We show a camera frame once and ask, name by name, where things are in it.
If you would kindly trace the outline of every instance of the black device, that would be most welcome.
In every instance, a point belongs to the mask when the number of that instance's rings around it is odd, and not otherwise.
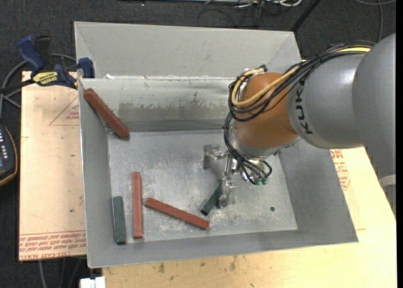
[[[17,151],[13,138],[5,125],[0,123],[0,187],[17,174]]]

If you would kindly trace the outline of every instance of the blue clamp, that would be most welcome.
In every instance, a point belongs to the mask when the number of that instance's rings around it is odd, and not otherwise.
[[[46,70],[46,71],[43,70],[45,68],[45,63],[41,59],[38,52],[35,50],[32,35],[26,36],[18,42],[17,51],[25,61],[29,62],[33,66],[31,79],[38,85],[40,86],[59,85],[76,89],[77,79],[72,77],[68,72],[65,72],[60,64],[56,64],[53,70]],[[84,61],[83,65],[87,67],[88,63]]]
[[[78,60],[78,65],[82,69],[82,73],[84,74],[84,78],[95,78],[95,70],[93,63],[88,57],[83,57]]]
[[[45,67],[45,63],[33,46],[32,35],[26,36],[18,42],[17,51],[23,60],[29,62],[33,66],[35,72],[41,71]]]

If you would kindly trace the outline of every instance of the red wooden stick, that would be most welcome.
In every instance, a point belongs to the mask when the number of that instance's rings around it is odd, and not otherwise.
[[[133,237],[143,237],[142,179],[138,171],[132,173]]]
[[[101,115],[106,123],[116,132],[121,138],[127,138],[129,131],[123,122],[113,113],[104,101],[95,93],[92,88],[84,91],[84,98],[92,106],[92,108]]]
[[[152,199],[151,197],[147,198],[144,205],[146,207],[149,207],[150,209],[157,210],[158,212],[167,214],[183,222],[192,224],[200,229],[206,230],[210,226],[210,222],[208,220],[204,220],[201,217],[187,213],[183,210],[179,210],[176,207],[162,203],[159,200]]]

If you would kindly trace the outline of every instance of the cardboard sheet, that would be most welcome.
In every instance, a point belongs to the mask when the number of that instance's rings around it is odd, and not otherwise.
[[[20,261],[86,254],[79,128],[76,90],[22,89]]]

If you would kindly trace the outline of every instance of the yellow cable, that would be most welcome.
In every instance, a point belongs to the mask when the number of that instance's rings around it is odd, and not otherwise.
[[[349,51],[349,50],[357,50],[357,51],[361,51],[361,52],[369,52],[371,50],[371,48],[370,47],[362,47],[362,46],[361,47],[350,47],[350,48],[347,48],[347,49],[338,50],[337,52],[346,52],[346,51]],[[235,105],[236,107],[248,107],[249,105],[251,105],[254,102],[256,102],[258,99],[260,99],[271,88],[274,88],[275,86],[277,86],[278,84],[280,84],[281,82],[286,80],[286,78],[288,78],[291,74],[293,74],[299,67],[300,67],[300,64],[295,66],[293,69],[289,70],[288,72],[284,73],[283,75],[281,75],[281,77],[279,77],[278,79],[276,79],[275,81],[273,81],[272,83],[267,85],[267,87],[265,87],[261,91],[257,92],[254,96],[250,97],[247,100],[238,102],[236,100],[236,94],[237,94],[238,89],[241,86],[241,84],[245,81],[245,79],[248,76],[253,75],[254,73],[261,73],[261,72],[263,72],[263,69],[256,69],[256,70],[251,70],[251,71],[245,72],[239,78],[238,82],[234,86],[234,89],[232,90],[232,94],[231,94],[232,104]]]
[[[249,99],[247,99],[245,101],[238,102],[236,100],[236,94],[237,94],[237,90],[238,90],[239,86],[245,80],[245,78],[247,76],[250,76],[253,73],[255,73],[255,71],[246,72],[244,75],[241,76],[241,78],[235,84],[234,89],[232,90],[232,94],[231,94],[232,104],[237,106],[237,107],[247,107],[250,104],[253,104],[255,101],[260,99],[261,96],[263,96],[265,93],[267,93],[271,88],[275,87],[276,85],[278,85],[282,81],[286,80],[286,78],[288,78],[291,74],[293,74],[298,68],[299,68],[299,65],[295,66],[293,69],[291,69],[288,72],[284,73],[283,75],[281,75],[281,77],[279,77],[278,79],[276,79],[275,81],[273,81],[272,83],[267,85],[267,87],[265,87],[264,89],[262,89],[259,92],[257,92],[254,96],[250,97]]]

